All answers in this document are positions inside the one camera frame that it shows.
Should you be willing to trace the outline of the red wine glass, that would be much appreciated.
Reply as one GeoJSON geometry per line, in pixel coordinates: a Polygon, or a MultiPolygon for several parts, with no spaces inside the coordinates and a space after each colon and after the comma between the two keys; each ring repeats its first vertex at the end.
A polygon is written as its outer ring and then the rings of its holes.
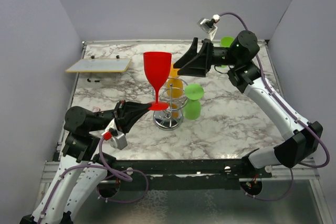
{"type": "Polygon", "coordinates": [[[169,52],[148,51],[143,54],[144,73],[155,92],[155,101],[150,107],[152,111],[163,111],[169,107],[168,103],[159,101],[159,91],[169,77],[171,60],[169,52]]]}

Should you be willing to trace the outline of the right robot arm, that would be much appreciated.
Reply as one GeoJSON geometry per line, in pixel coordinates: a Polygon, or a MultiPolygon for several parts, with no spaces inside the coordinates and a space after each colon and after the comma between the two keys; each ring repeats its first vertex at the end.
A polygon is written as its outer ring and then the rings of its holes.
{"type": "Polygon", "coordinates": [[[309,122],[289,106],[271,87],[261,68],[253,63],[260,50],[254,33],[241,31],[228,48],[215,47],[209,39],[202,41],[200,49],[197,43],[198,39],[194,38],[189,50],[174,64],[178,75],[205,77],[212,66],[230,66],[227,74],[231,84],[265,112],[284,139],[275,147],[245,155],[241,171],[246,177],[254,177],[269,165],[292,168],[317,150],[322,125],[309,122]]]}

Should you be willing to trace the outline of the black front mounting rail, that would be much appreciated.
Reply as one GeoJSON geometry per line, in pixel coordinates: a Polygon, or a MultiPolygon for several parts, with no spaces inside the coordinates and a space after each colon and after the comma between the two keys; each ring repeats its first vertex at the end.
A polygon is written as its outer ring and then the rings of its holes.
{"type": "Polygon", "coordinates": [[[264,168],[249,167],[241,159],[118,160],[104,154],[111,168],[143,172],[149,190],[239,190],[239,180],[270,178],[264,168]]]}

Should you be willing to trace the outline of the orange wine glass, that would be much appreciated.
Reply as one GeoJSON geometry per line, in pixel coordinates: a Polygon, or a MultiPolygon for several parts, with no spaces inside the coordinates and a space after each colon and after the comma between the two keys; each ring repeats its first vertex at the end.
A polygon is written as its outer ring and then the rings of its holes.
{"type": "Polygon", "coordinates": [[[166,83],[166,88],[168,89],[166,93],[172,98],[179,98],[183,95],[183,82],[179,79],[178,70],[173,67],[172,63],[170,75],[166,83]]]}
{"type": "Polygon", "coordinates": [[[174,103],[171,104],[171,116],[174,119],[177,119],[180,117],[180,111],[178,109],[178,106],[174,103]]]}

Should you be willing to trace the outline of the green wine glass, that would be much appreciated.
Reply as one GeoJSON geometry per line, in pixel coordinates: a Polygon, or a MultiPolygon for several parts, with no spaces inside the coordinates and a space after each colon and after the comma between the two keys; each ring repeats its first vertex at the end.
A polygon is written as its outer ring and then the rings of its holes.
{"type": "Polygon", "coordinates": [[[196,120],[201,114],[200,99],[204,96],[204,89],[201,85],[192,83],[186,86],[184,93],[187,103],[183,108],[183,115],[188,120],[196,120]]]}
{"type": "Polygon", "coordinates": [[[230,48],[231,44],[234,42],[234,38],[230,36],[223,37],[220,40],[219,47],[214,48],[214,55],[218,59],[219,57],[226,55],[228,49],[230,48]]]}

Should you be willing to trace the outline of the lower orange wine glass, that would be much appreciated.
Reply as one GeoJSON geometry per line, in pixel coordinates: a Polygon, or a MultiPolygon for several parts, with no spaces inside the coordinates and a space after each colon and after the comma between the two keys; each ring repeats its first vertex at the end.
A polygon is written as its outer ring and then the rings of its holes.
{"type": "Polygon", "coordinates": [[[171,104],[171,116],[174,119],[177,119],[180,117],[180,111],[178,109],[178,106],[174,103],[171,104]]]}

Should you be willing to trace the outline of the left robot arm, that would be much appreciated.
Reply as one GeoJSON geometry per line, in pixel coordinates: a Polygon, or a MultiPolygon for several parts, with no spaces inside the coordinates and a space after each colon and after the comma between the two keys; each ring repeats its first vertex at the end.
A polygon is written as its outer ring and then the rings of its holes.
{"type": "Polygon", "coordinates": [[[21,223],[73,223],[88,196],[103,179],[131,182],[134,170],[116,170],[114,157],[103,153],[103,141],[117,149],[127,146],[125,135],[152,105],[121,100],[113,110],[68,109],[68,131],[56,174],[38,207],[21,223]]]}

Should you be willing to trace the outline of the chrome wine glass rack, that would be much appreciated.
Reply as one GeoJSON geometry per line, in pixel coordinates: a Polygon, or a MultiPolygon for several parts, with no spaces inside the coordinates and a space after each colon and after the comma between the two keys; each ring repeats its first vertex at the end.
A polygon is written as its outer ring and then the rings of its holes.
{"type": "Polygon", "coordinates": [[[167,95],[166,91],[168,90],[165,85],[159,91],[159,101],[166,102],[169,104],[169,107],[163,111],[154,111],[153,112],[153,122],[156,127],[160,130],[164,131],[172,131],[177,129],[183,122],[184,115],[183,115],[183,108],[186,106],[187,97],[184,93],[184,88],[187,86],[187,82],[182,80],[183,82],[183,95],[179,98],[172,98],[171,96],[167,95]],[[171,116],[171,104],[174,103],[179,107],[180,117],[177,119],[172,118],[171,116]]]}

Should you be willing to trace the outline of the small whiteboard yellow frame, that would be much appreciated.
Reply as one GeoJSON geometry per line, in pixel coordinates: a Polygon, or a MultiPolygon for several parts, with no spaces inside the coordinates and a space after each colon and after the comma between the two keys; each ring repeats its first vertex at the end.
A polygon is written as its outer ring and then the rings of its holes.
{"type": "Polygon", "coordinates": [[[125,72],[130,63],[130,58],[111,59],[80,59],[69,67],[67,73],[119,73],[125,72]]]}

